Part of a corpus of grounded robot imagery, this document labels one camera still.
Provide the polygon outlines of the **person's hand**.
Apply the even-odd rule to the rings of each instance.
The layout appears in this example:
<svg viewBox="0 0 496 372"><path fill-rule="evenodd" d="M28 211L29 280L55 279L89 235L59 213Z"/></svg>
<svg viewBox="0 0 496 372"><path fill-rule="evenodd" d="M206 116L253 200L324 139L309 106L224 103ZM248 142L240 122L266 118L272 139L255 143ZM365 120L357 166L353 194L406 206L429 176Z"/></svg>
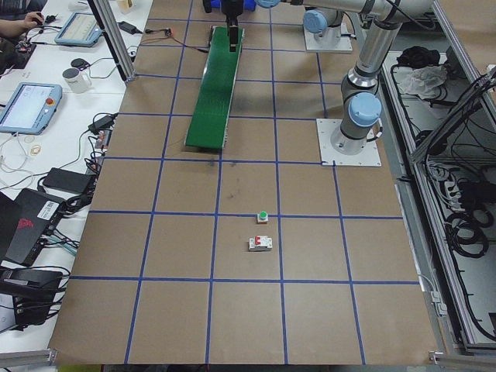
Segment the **person's hand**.
<svg viewBox="0 0 496 372"><path fill-rule="evenodd" d="M29 12L26 14L24 19L16 20L13 24L15 25L17 33L23 33L43 25L44 22L45 19L41 12Z"/></svg>

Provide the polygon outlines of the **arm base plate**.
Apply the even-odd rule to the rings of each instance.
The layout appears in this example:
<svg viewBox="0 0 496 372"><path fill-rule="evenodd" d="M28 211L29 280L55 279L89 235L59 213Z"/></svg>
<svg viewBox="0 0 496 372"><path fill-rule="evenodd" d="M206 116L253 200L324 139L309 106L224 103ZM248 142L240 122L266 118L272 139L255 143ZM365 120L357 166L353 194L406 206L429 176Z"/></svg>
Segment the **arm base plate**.
<svg viewBox="0 0 496 372"><path fill-rule="evenodd" d="M350 41L347 25L342 22L340 29L329 27L322 33L311 33L303 29L305 36L305 49L308 52L321 53L352 53L353 47Z"/></svg>
<svg viewBox="0 0 496 372"><path fill-rule="evenodd" d="M353 140L340 130L341 119L316 119L322 166L380 167L374 128L365 139Z"/></svg>

